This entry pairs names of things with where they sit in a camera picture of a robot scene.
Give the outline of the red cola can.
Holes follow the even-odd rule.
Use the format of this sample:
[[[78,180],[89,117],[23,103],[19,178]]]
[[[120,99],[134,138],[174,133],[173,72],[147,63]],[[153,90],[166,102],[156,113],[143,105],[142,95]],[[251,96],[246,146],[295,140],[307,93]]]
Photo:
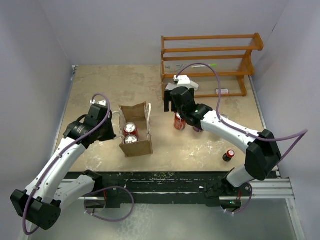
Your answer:
[[[138,128],[137,128],[136,124],[133,122],[126,123],[123,128],[123,132],[124,132],[125,136],[133,135],[133,136],[138,137]]]
[[[173,125],[177,130],[184,130],[186,127],[186,121],[184,119],[182,119],[182,117],[180,116],[180,114],[178,112],[176,112],[174,115],[174,124]]]

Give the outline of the purple Fanta can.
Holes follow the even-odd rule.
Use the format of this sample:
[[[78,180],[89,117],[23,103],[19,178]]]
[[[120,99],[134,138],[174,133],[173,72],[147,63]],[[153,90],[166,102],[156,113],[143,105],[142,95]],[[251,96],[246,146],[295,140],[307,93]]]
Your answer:
[[[136,143],[137,141],[138,141],[137,136],[132,134],[127,135],[124,139],[125,144],[133,144],[133,143]]]
[[[196,132],[202,132],[203,131],[202,129],[200,129],[200,128],[196,127],[196,126],[193,126],[193,130],[196,131]]]
[[[225,115],[225,114],[221,114],[220,116],[222,116],[225,119],[229,119],[229,117],[227,115]]]

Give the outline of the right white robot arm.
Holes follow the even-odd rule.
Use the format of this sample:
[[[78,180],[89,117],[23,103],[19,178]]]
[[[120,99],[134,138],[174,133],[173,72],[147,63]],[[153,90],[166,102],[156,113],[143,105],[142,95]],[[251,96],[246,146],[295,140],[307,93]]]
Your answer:
[[[178,113],[185,122],[205,132],[218,135],[245,154],[243,166],[232,169],[224,178],[222,190],[228,196],[235,195],[240,186],[252,180],[264,181],[280,162],[282,155],[273,133],[267,129],[259,132],[245,128],[222,117],[217,110],[205,104],[197,104],[194,90],[184,86],[164,92],[164,111]]]

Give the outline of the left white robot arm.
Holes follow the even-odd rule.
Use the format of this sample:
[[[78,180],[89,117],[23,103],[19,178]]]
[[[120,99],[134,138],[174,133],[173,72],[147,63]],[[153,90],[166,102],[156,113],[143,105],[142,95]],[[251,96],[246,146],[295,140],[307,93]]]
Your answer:
[[[25,222],[48,230],[62,210],[79,197],[98,196],[103,191],[103,177],[91,170],[60,187],[70,168],[91,144],[116,137],[112,112],[105,100],[92,104],[83,118],[83,122],[76,120],[67,126],[57,150],[38,176],[24,190],[16,189],[11,194],[13,207]]]

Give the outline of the white and red box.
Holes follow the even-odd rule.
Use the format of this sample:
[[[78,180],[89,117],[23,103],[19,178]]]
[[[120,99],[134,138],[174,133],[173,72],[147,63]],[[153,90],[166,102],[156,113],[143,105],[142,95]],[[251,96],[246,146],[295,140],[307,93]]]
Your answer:
[[[176,84],[168,83],[165,87],[165,91],[172,91],[177,87]]]

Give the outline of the white stapler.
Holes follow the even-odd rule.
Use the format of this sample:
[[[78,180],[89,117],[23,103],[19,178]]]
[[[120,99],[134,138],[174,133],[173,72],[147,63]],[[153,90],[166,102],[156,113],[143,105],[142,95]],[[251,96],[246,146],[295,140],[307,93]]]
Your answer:
[[[190,81],[190,87],[193,88],[195,91],[199,89],[199,85],[192,80]]]

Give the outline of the small red label card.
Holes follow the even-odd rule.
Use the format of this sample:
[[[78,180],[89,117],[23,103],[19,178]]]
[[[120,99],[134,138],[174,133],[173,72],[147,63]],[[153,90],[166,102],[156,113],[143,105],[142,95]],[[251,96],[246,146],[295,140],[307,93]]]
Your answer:
[[[222,89],[219,89],[217,88],[216,89],[216,94],[221,94],[221,95],[228,95],[229,94],[229,90],[227,88],[222,88]]]

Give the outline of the orange wooden shelf rack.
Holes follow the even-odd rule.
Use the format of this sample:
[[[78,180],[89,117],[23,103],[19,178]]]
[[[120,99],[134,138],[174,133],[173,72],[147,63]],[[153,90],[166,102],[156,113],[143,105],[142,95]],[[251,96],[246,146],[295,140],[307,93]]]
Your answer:
[[[228,89],[224,97],[245,97],[245,78],[255,72],[252,53],[262,51],[259,33],[240,35],[162,36],[160,79],[165,87],[183,71],[199,81],[198,98],[217,97],[216,89]],[[217,64],[216,67],[191,68]]]

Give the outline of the dark bottle with red cap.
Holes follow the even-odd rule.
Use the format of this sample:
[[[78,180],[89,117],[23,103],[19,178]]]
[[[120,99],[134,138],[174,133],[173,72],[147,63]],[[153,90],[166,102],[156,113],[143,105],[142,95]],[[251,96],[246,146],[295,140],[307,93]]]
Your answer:
[[[225,162],[230,162],[235,156],[235,152],[232,149],[229,149],[222,157]]]

